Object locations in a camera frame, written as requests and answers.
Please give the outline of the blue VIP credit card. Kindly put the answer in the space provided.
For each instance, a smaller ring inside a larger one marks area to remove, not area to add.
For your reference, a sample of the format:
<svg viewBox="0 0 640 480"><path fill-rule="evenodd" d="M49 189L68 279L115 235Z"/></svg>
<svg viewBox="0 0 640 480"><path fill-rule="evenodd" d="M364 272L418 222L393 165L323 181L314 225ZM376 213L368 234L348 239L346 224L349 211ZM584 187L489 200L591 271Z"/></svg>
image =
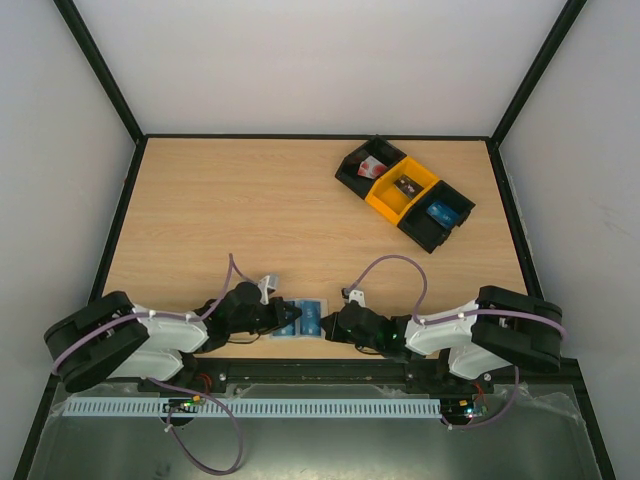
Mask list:
<svg viewBox="0 0 640 480"><path fill-rule="evenodd" d="M434 201L426 211L432 219L447 229L453 228L459 219L459 214L441 201Z"/></svg>

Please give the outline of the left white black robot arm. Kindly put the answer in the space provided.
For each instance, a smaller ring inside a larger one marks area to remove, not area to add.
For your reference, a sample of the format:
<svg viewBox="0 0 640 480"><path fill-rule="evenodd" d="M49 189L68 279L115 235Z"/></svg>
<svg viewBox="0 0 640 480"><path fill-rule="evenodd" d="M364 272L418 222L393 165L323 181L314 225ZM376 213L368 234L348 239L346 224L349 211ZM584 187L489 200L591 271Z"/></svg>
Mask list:
<svg viewBox="0 0 640 480"><path fill-rule="evenodd" d="M112 378L170 380L194 355L218 350L235 335L262 337L293 326L302 310L270 293L266 283L243 281L199 309L177 313L111 292L46 330L52 373L72 393Z"/></svg>

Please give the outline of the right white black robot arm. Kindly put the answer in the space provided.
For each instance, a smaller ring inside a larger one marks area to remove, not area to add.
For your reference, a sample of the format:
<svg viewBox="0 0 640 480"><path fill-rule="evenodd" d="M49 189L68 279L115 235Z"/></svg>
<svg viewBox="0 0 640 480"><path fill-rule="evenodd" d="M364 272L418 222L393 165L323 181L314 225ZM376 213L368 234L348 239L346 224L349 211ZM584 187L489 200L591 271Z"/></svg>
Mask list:
<svg viewBox="0 0 640 480"><path fill-rule="evenodd" d="M562 309L542 299L497 286L484 286L476 299L431 315L385 317L358 300L320 321L325 339L407 362L444 352L436 379L445 390L513 365L555 374L566 337Z"/></svg>

